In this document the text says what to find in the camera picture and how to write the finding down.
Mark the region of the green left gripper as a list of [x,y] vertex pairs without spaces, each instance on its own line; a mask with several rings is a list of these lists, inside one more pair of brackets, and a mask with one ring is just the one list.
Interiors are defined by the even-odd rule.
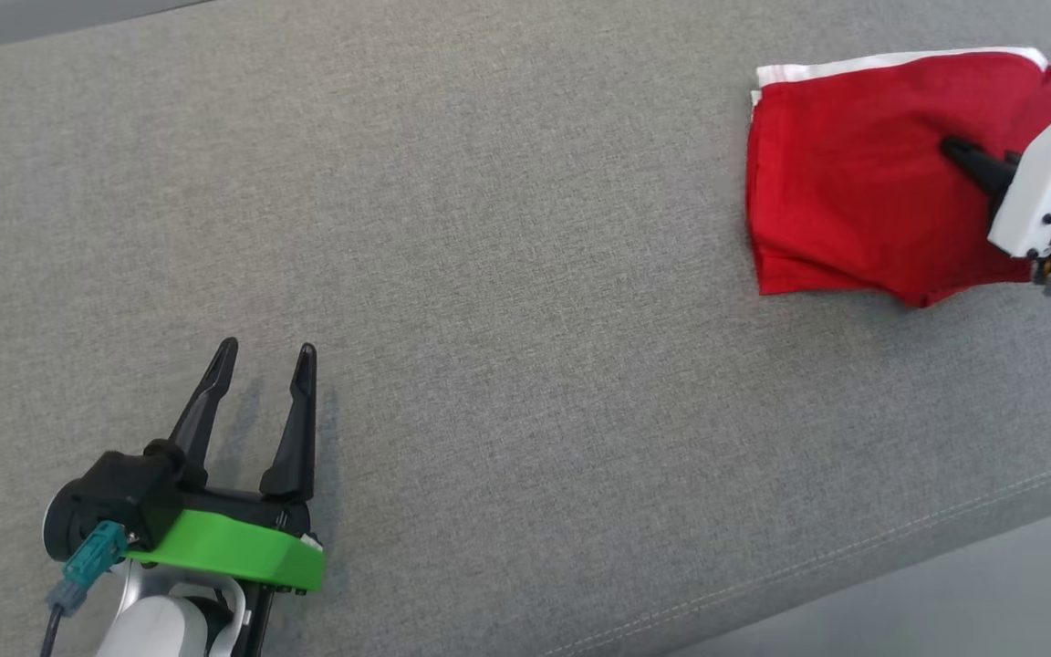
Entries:
[[274,586],[298,593],[324,582],[324,545],[312,531],[308,500],[316,489],[317,350],[305,342],[289,395],[291,407],[274,461],[260,477],[259,494],[197,491],[205,470],[217,409],[229,391],[238,340],[223,338],[167,438],[182,508],[158,539],[126,528],[126,556],[141,564],[164,564]]

